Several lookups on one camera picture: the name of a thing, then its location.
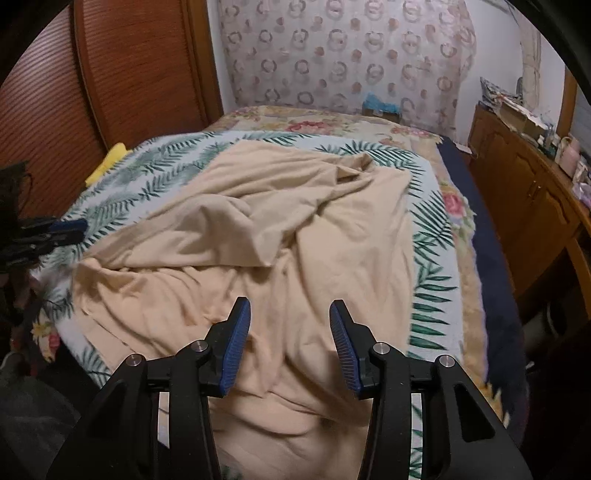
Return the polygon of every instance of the white sheet with green leaves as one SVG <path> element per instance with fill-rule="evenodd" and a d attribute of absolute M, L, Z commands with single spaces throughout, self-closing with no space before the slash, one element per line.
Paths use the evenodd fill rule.
<path fill-rule="evenodd" d="M 412 180 L 407 198 L 413 217 L 416 278 L 407 355 L 432 361 L 448 353 L 461 360 L 462 298 L 456 252 L 439 185 L 427 160 L 400 148 L 341 137 L 291 132 L 202 132 L 148 140 L 112 167 L 82 193 L 63 217 L 87 219 L 85 240 L 79 245 L 56 248 L 37 271 L 42 282 L 49 284 L 49 301 L 44 307 L 47 316 L 93 380 L 103 385 L 109 371 L 73 317 L 72 266 L 105 235 L 140 221 L 166 204 L 216 155 L 240 139 L 338 155 L 367 152 L 381 166 L 409 170 Z M 420 477 L 420 417 L 420 402 L 415 401 L 411 478 Z M 168 443 L 167 432 L 160 432 L 159 438 Z"/>

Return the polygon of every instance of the dark blue fabric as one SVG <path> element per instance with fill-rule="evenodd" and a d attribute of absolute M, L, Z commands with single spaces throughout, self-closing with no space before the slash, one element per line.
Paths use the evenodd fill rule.
<path fill-rule="evenodd" d="M 517 304 L 511 291 L 503 250 L 480 191 L 460 151 L 446 137 L 439 152 L 453 183 L 468 199 L 474 211 L 476 232 L 472 243 L 476 251 L 476 268 L 482 283 L 482 303 L 488 334 L 488 379 L 497 391 L 505 411 L 511 416 L 509 433 L 521 443 L 527 422 L 527 384 L 523 331 Z"/>

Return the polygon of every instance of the white curtain with circles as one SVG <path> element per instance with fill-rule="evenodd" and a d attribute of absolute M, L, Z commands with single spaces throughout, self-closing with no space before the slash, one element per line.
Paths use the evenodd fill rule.
<path fill-rule="evenodd" d="M 464 0 L 220 0 L 239 106 L 358 113 L 369 92 L 411 125 L 454 137 L 476 54 Z"/>

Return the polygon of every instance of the metal screw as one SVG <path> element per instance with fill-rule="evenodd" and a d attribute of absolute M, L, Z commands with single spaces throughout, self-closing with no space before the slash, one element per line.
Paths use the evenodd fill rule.
<path fill-rule="evenodd" d="M 191 350 L 193 350 L 194 352 L 204 352 L 205 350 L 207 350 L 208 346 L 209 345 L 205 340 L 195 340 L 191 344 Z"/>
<path fill-rule="evenodd" d="M 439 357 L 439 363 L 442 364 L 444 367 L 453 367 L 456 364 L 456 361 L 453 359 L 452 356 L 449 355 L 442 355 Z"/>
<path fill-rule="evenodd" d="M 137 367 L 142 360 L 144 359 L 139 353 L 132 353 L 129 357 L 125 359 L 125 363 L 128 364 L 130 367 Z"/>
<path fill-rule="evenodd" d="M 374 345 L 374 352 L 380 355 L 385 355 L 390 351 L 390 346 L 387 343 L 378 342 Z"/>

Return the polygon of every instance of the yellow cloth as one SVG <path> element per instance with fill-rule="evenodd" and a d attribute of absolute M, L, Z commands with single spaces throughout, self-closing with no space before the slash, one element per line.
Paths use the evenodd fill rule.
<path fill-rule="evenodd" d="M 133 352 L 159 358 L 204 338 L 248 297 L 236 385 L 210 399 L 220 460 L 245 478 L 354 480 L 371 402 L 346 389 L 329 306 L 344 299 L 377 339 L 406 350 L 410 178 L 366 154 L 241 141 L 171 203 L 87 251 L 74 318 L 115 369 Z"/>
<path fill-rule="evenodd" d="M 113 165 L 115 165 L 119 160 L 121 160 L 124 156 L 126 156 L 131 150 L 127 150 L 123 143 L 118 143 L 111 148 L 105 159 L 101 162 L 101 164 L 95 168 L 94 172 L 90 174 L 90 176 L 85 180 L 86 186 L 89 187 L 94 182 L 96 182 L 99 178 L 101 178 L 107 170 L 109 170 Z"/>

